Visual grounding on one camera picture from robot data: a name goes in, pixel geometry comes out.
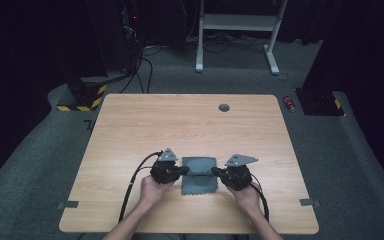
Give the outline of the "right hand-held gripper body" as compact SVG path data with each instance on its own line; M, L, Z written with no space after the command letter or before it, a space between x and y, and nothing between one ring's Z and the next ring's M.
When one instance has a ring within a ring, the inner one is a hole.
M225 168L221 171L220 179L222 183L235 191L247 188L252 181L248 164L257 161L256 157L234 154L225 163Z

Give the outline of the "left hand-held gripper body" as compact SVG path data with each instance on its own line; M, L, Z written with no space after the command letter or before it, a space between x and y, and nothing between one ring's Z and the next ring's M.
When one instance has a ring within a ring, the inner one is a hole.
M154 162L150 174L158 184L177 181L181 176L181 168L176 165L177 155L170 149L164 150Z

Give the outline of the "grey cloth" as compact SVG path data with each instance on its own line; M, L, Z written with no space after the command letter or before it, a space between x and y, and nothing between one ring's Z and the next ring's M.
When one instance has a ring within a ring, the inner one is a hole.
M183 157L182 165L189 168L182 177L183 195L212 194L218 189L217 177L212 172L217 166L214 157Z

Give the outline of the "person's right hand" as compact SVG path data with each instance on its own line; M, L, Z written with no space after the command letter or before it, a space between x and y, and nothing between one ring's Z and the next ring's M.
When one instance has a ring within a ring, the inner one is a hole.
M257 192L257 185L254 182L240 191L233 190L232 194L239 208L247 215L261 212L260 195Z

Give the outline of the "person's left hand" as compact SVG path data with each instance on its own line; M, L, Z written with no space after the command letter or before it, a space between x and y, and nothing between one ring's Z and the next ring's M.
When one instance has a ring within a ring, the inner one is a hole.
M174 185L157 183L152 176L146 176L141 181L139 208L145 212L150 211L163 198L165 192Z

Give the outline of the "grey tape strip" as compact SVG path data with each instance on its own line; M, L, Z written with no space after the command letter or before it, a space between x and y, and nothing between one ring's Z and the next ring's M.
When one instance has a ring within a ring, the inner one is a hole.
M312 206L313 208L321 207L321 203L318 200L308 199L299 199L301 206Z
M64 201L60 202L57 205L57 209L65 209L65 208L77 208L79 201Z

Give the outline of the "red can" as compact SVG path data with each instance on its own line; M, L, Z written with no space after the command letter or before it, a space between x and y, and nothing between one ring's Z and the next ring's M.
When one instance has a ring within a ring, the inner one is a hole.
M293 103L292 99L290 96L284 96L283 97L283 102L286 106L286 108L290 111L290 112L295 112L296 111L296 107L295 107L295 104Z

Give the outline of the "yellow-black striped stand base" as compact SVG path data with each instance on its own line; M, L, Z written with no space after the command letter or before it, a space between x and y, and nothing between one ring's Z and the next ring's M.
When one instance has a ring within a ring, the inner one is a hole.
M57 102L59 111L94 111L103 99L107 88L102 83L85 83L80 79L69 81Z

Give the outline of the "black stand base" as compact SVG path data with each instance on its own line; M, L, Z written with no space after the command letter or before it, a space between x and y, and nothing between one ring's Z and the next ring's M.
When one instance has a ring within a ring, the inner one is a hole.
M305 115L309 116L344 116L340 101L332 94L320 94L296 88L295 93Z

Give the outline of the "white metal stand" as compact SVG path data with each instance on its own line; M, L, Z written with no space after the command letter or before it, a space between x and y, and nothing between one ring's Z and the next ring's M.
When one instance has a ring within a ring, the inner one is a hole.
M208 14L205 12L205 0L200 0L198 45L195 70L202 72L204 69L204 31L205 30L231 30L270 32L269 43L263 46L271 73L279 75L280 70L275 60L273 49L283 20L288 0L281 0L279 11L276 15L232 15L232 14Z

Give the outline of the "dark equipment with red light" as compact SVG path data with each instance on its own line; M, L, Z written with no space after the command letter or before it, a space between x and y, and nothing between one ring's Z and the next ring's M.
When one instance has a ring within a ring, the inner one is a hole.
M137 45L143 36L139 0L119 0L120 15L127 42Z

